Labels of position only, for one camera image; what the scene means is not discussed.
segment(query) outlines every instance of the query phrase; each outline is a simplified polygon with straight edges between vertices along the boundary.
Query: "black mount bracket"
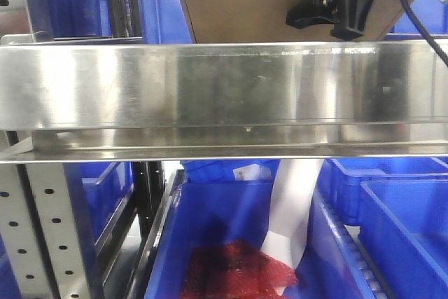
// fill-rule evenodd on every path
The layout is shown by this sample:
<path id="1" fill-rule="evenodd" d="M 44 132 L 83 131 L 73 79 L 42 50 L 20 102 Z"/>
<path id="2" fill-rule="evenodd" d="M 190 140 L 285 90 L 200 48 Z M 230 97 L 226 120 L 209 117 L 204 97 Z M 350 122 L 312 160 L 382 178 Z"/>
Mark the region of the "black mount bracket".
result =
<path id="1" fill-rule="evenodd" d="M 306 0 L 292 8 L 286 24 L 298 29 L 331 24 L 331 35 L 353 40 L 365 31 L 365 23 L 374 0 Z"/>

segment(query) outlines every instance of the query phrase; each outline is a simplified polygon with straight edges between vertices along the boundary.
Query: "stainless steel shelf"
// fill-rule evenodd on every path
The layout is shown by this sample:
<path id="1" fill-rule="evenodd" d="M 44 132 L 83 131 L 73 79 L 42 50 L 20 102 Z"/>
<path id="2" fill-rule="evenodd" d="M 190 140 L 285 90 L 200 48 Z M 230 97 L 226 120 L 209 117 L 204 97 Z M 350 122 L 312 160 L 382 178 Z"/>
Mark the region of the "stainless steel shelf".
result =
<path id="1" fill-rule="evenodd" d="M 423 41 L 8 46 L 0 62 L 0 130 L 33 131 L 1 162 L 448 153 L 448 69 Z"/>

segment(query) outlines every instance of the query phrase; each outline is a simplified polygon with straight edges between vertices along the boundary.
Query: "label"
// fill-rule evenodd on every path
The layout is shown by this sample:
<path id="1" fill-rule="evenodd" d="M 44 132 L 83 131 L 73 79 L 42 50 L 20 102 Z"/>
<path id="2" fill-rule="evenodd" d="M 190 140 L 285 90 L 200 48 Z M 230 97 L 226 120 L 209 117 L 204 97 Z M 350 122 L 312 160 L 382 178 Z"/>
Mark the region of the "label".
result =
<path id="1" fill-rule="evenodd" d="M 235 180 L 269 180 L 272 179 L 271 170 L 267 167 L 261 167 L 257 164 L 247 165 L 233 170 Z"/>

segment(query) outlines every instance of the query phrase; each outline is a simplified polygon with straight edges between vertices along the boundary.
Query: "metal frame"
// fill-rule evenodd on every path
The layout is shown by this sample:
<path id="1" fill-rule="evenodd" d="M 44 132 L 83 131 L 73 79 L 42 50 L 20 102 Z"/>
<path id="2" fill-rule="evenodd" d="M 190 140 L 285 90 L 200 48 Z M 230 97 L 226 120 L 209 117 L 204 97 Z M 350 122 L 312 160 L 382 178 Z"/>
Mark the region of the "metal frame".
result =
<path id="1" fill-rule="evenodd" d="M 47 0 L 3 0 L 1 3 L 0 45 L 53 39 Z"/>
<path id="2" fill-rule="evenodd" d="M 103 233 L 95 243 L 98 267 L 102 274 L 103 285 L 109 278 L 109 272 L 116 261 L 116 256 L 134 222 L 136 214 L 136 195 L 132 187 L 124 198 L 121 199 Z"/>
<path id="3" fill-rule="evenodd" d="M 79 165 L 29 164 L 27 172 L 61 297 L 102 299 Z"/>
<path id="4" fill-rule="evenodd" d="M 142 241 L 136 265 L 132 273 L 125 299 L 140 299 L 146 292 L 151 270 L 155 262 L 155 255 L 162 236 L 163 227 L 169 210 L 169 205 L 173 198 L 176 188 L 186 182 L 184 171 L 179 170 L 173 173 L 168 180 L 167 186 L 160 199 L 160 206 L 157 208 L 150 232 L 145 240 Z"/>
<path id="5" fill-rule="evenodd" d="M 148 162 L 133 162 L 135 200 L 139 215 L 139 226 L 142 237 L 147 237 L 151 228 L 153 217 L 157 207 L 153 204 L 151 195 L 150 169 Z"/>
<path id="6" fill-rule="evenodd" d="M 0 132 L 3 146 L 6 133 Z M 23 165 L 0 165 L 0 231 L 23 299 L 59 299 Z"/>
<path id="7" fill-rule="evenodd" d="M 448 153 L 447 68 L 422 41 L 2 47 L 0 63 L 0 130 L 34 130 L 0 162 Z"/>
<path id="8" fill-rule="evenodd" d="M 116 38 L 131 36 L 132 26 L 127 18 L 125 0 L 108 0 L 112 35 Z"/>

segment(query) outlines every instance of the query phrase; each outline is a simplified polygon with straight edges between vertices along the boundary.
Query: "white paper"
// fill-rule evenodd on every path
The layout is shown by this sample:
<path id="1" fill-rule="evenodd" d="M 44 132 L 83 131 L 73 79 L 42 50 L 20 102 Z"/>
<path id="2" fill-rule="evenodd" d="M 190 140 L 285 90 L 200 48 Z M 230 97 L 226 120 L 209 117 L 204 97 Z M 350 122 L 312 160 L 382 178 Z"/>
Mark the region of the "white paper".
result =
<path id="1" fill-rule="evenodd" d="M 282 160 L 261 251 L 295 269 L 307 245 L 308 215 L 323 159 Z"/>
<path id="2" fill-rule="evenodd" d="M 272 178 L 270 169 L 258 164 L 235 168 L 233 174 L 237 181 L 269 180 Z"/>

